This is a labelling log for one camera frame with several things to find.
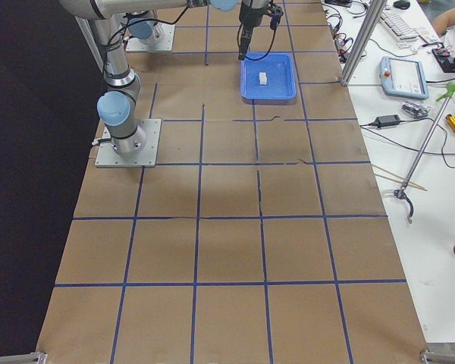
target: black computer mouse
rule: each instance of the black computer mouse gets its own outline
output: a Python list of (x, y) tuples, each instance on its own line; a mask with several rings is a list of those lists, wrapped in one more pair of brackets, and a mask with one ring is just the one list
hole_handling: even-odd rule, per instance
[(407, 0), (397, 0), (397, 2), (393, 3), (393, 6), (398, 9), (406, 10), (407, 8), (410, 7), (410, 2), (408, 2)]

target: blue joint cap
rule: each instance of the blue joint cap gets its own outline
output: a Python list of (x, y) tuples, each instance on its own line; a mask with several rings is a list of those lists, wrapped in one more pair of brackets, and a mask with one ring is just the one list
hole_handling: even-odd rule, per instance
[(128, 98), (118, 91), (110, 91), (98, 100), (99, 117), (110, 127), (122, 125), (130, 116), (131, 105)]
[(210, 0), (211, 5), (220, 11), (233, 10), (237, 0)]
[(151, 21), (140, 21), (141, 17), (130, 20), (133, 25), (129, 26), (132, 36), (138, 39), (148, 39), (153, 34), (153, 24)]

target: human arm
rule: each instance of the human arm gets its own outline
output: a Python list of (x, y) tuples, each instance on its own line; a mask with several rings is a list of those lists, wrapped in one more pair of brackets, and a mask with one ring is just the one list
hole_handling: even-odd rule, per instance
[(442, 36), (448, 27), (455, 25), (455, 8), (438, 15), (431, 22), (431, 25), (435, 29), (435, 32), (437, 32), (438, 36)]

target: white table surface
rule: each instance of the white table surface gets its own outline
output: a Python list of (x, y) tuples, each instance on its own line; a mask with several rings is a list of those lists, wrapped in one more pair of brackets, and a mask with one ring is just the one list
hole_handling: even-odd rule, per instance
[[(416, 0), (411, 0), (411, 7), (399, 11), (401, 17), (412, 27), (431, 26)], [(349, 36), (360, 28), (362, 18), (353, 19), (343, 8), (337, 7), (344, 17), (340, 31)], [(358, 11), (354, 5), (351, 11)], [(376, 26), (372, 38), (383, 48), (397, 54), (407, 54), (408, 49), (399, 49), (394, 38), (380, 24)], [(378, 66), (381, 58), (387, 53), (379, 50), (373, 42), (366, 47), (367, 57), (361, 61), (350, 81), (350, 95), (360, 124), (368, 124), (377, 116), (398, 114), (402, 120), (409, 119), (401, 110), (405, 99), (386, 96), (378, 77)], [(427, 80), (446, 80), (455, 74), (441, 72), (433, 55), (427, 49), (419, 50), (416, 59), (423, 63)], [(439, 86), (428, 86), (430, 98), (425, 101), (432, 107), (430, 116), (434, 117), (440, 108), (437, 97), (445, 93), (445, 83)], [(455, 116), (455, 96), (445, 112)], [(430, 128), (430, 121), (419, 121), (412, 124), (401, 124), (383, 130), (373, 129), (397, 142), (419, 149)], [(455, 133), (445, 121), (440, 125), (448, 131), (445, 152), (455, 152)], [(401, 177), (405, 177), (416, 157), (411, 152), (394, 146), (381, 138), (363, 130), (362, 135), (373, 165), (383, 167)], [(440, 152), (444, 134), (437, 129), (427, 151)], [(447, 159), (455, 165), (455, 157)], [(375, 169), (376, 174), (385, 174)], [(399, 183), (377, 177), (378, 187), (383, 196), (384, 207), (389, 217), (391, 230), (400, 254), (406, 279), (413, 297), (416, 312), (422, 326), (425, 339), (429, 343), (455, 342), (455, 169), (448, 168), (441, 156), (423, 156), (411, 181), (423, 185), (428, 191), (409, 187), (408, 197), (415, 206), (413, 223), (406, 217), (409, 207), (404, 201), (392, 196), (392, 191), (400, 187)]]

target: blue tray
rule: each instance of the blue tray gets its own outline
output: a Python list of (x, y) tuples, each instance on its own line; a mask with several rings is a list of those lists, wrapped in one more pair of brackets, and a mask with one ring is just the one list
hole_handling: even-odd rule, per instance
[[(260, 58), (263, 52), (248, 53)], [(259, 73), (265, 72), (266, 85), (259, 84)], [(241, 62), (241, 95), (254, 100), (291, 100), (297, 95), (293, 61), (288, 53), (270, 53), (261, 61)]]

